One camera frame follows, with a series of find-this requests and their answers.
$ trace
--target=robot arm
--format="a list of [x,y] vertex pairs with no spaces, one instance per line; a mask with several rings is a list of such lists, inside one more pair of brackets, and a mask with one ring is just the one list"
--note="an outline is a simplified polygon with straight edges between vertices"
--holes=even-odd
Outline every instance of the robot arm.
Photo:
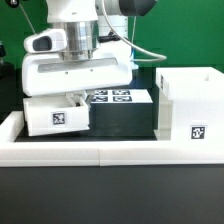
[[[145,16],[157,0],[104,0],[108,15]],[[97,14],[103,15],[101,0],[96,0]]]

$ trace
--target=white robot body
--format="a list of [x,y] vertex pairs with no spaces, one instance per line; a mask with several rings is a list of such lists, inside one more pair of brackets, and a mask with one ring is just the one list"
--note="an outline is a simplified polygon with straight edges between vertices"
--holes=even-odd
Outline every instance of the white robot body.
[[[47,20],[53,29],[24,41],[28,54],[23,60],[22,82],[30,97],[24,99],[30,136],[87,130],[91,97],[86,90],[127,85],[132,79],[131,47],[114,37],[100,17],[101,0],[46,1]],[[126,0],[105,0],[105,5],[110,16],[144,14],[142,1],[130,1],[127,5]],[[149,2],[151,8],[156,0]],[[127,19],[111,19],[127,37]]]
[[91,60],[64,62],[59,53],[27,54],[23,91],[28,96],[127,85],[132,79],[131,48],[122,41],[101,44]]
[[95,0],[46,0],[48,23],[87,22],[98,20]]

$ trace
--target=white container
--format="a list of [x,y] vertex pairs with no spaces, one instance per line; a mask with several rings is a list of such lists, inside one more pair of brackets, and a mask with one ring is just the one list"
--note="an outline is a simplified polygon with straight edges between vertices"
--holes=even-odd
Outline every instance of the white container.
[[224,74],[211,67],[158,68],[158,140],[223,141]]
[[24,99],[29,136],[89,129],[89,107],[81,97],[71,104],[66,96]]

